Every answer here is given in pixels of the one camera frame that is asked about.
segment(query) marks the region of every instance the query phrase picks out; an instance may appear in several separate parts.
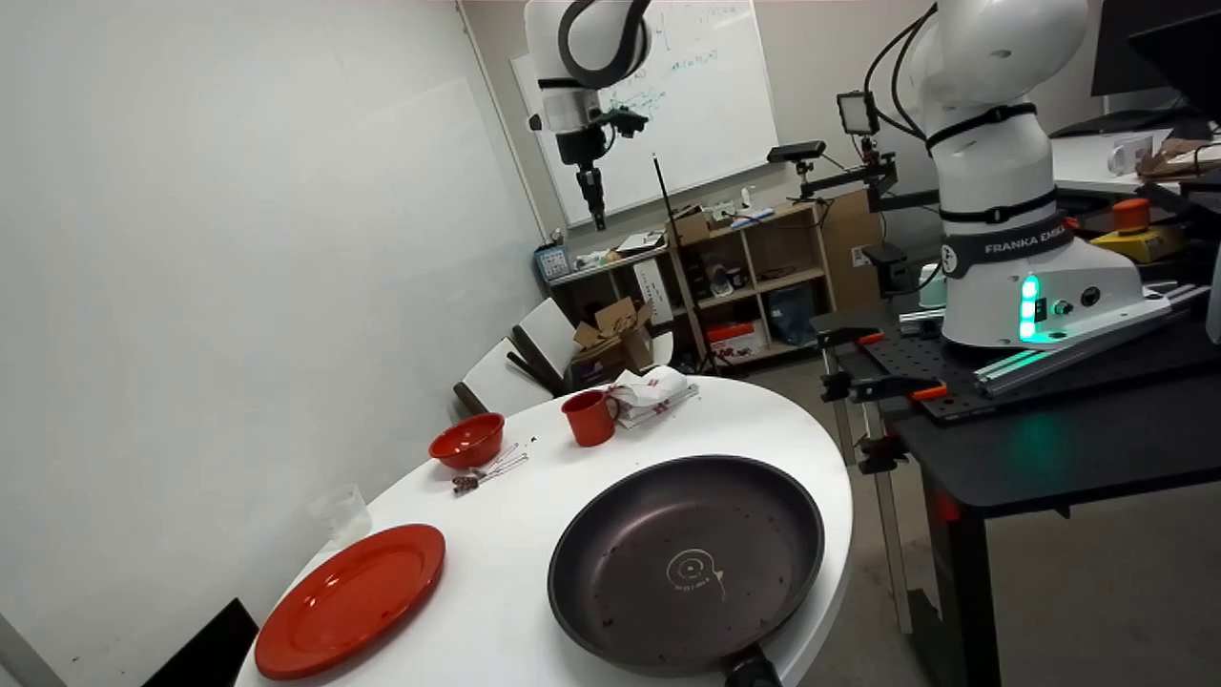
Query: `cardboard box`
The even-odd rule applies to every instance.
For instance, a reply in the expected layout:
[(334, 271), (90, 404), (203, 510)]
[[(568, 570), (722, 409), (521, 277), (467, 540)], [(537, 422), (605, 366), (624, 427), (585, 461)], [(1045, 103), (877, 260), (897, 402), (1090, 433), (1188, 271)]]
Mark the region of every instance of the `cardboard box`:
[(699, 245), (710, 235), (710, 222), (703, 212), (675, 218), (680, 245)]
[(594, 385), (622, 369), (645, 372), (654, 366), (647, 307), (617, 296), (594, 314), (594, 325), (575, 325), (571, 381)]
[(733, 319), (703, 332), (719, 366), (764, 356), (768, 339), (754, 319)]
[(828, 293), (836, 314), (883, 307), (877, 265), (870, 251), (883, 245), (877, 218), (866, 189), (841, 194), (823, 225), (816, 227), (823, 245)]

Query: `pan handle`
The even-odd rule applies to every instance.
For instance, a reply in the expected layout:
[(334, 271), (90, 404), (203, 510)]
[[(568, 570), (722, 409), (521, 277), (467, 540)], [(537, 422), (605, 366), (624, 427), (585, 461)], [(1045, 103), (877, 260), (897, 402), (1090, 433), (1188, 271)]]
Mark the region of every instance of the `pan handle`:
[(782, 687), (769, 660), (759, 654), (759, 646), (753, 646), (748, 654), (741, 654), (729, 671), (726, 671), (726, 687)]

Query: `white wall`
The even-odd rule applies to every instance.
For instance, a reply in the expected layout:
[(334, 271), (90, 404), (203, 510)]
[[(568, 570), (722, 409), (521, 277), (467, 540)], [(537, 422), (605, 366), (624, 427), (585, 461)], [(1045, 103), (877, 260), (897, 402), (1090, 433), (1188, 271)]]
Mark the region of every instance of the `white wall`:
[(0, 0), (0, 615), (136, 684), (263, 615), (537, 301), (448, 0)]
[[(547, 175), (537, 141), (521, 124), (528, 108), (509, 63), (514, 54), (528, 54), (528, 38), (518, 28), (518, 11), (528, 0), (462, 0), (462, 5), (472, 16), (477, 42), (488, 56), (497, 100), (509, 109), (512, 141), (521, 151), (521, 168), (537, 194), (537, 209), (549, 227), (561, 227), (566, 212), (556, 207), (553, 179)], [(855, 151), (841, 131), (836, 92), (855, 92), (866, 75), (870, 56), (900, 28), (922, 16), (926, 5), (932, 0), (754, 0), (778, 136), (782, 141), (820, 136), (828, 141), (828, 151), (850, 168)], [(1098, 103), (1087, 95), (1090, 54), (1096, 54), (1096, 38), (1080, 45), (1076, 59), (1057, 80), (1035, 92), (1049, 131), (1066, 122), (1080, 122), (1098, 109)], [(875, 75), (877, 95), (888, 92), (884, 75), (888, 75), (884, 68)], [(900, 189), (932, 188), (932, 162), (914, 141), (900, 134), (883, 134), (883, 147), (900, 151), (900, 179), (904, 179)], [(787, 199), (799, 189), (799, 182), (787, 173), (759, 173), (759, 175), (712, 182), (687, 199), (722, 202), (722, 199), (733, 199), (735, 188), (753, 188), (754, 199), (764, 202)], [(661, 207), (654, 207), (654, 209), (612, 218), (612, 234), (629, 234), (637, 225), (661, 225), (661, 222), (663, 212)], [(897, 241), (918, 227), (935, 227), (926, 212), (894, 212), (888, 225)]]

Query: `red plate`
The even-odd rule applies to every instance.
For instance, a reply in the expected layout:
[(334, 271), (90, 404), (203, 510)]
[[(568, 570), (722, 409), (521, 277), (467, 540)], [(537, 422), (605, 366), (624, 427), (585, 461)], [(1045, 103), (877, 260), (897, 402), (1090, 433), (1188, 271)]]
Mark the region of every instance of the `red plate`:
[(431, 599), (441, 561), (435, 526), (393, 526), (339, 548), (272, 610), (258, 671), (292, 678), (361, 654)]

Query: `laptop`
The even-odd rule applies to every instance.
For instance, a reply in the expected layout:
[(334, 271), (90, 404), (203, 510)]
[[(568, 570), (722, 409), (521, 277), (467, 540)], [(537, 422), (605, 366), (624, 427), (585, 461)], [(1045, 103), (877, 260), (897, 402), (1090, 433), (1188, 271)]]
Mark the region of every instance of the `laptop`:
[(1128, 45), (1170, 87), (1178, 87), (1198, 115), (1221, 122), (1221, 11), (1142, 31), (1128, 38)]

